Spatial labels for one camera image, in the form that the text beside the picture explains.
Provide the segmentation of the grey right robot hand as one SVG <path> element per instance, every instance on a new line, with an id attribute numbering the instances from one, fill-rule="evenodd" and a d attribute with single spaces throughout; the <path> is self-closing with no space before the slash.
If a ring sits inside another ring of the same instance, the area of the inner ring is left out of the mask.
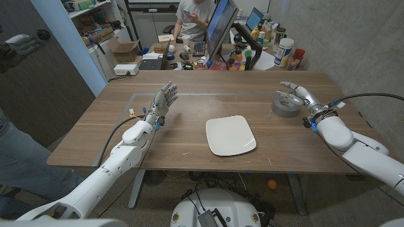
<path id="1" fill-rule="evenodd" d="M 286 98 L 286 100 L 294 105 L 305 106 L 311 114 L 311 122 L 319 123 L 322 121 L 322 115 L 325 114 L 328 109 L 324 107 L 309 90 L 288 81 L 281 81 L 280 84 L 290 88 L 292 91 L 289 93 L 276 91 L 277 95 Z"/>

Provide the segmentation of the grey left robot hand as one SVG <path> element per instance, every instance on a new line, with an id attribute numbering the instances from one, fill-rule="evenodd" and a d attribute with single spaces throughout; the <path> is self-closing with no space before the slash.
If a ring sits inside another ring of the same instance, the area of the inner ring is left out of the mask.
<path id="1" fill-rule="evenodd" d="M 145 115 L 145 121 L 153 127 L 156 125 L 164 126 L 165 115 L 169 111 L 169 107 L 177 100 L 177 85 L 172 85 L 169 81 L 155 94 L 148 113 Z"/>

